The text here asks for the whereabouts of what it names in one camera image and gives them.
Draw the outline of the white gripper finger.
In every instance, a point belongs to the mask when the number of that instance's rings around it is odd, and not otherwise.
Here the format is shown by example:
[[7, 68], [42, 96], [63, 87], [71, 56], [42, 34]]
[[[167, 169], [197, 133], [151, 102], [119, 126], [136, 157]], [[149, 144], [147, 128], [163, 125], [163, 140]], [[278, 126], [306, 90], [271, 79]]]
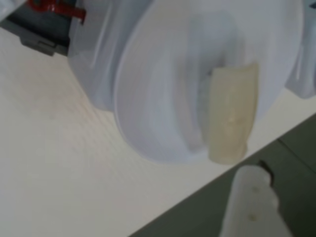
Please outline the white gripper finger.
[[280, 214], [273, 189], [274, 174], [259, 161], [239, 168], [232, 181], [220, 236], [292, 237]]

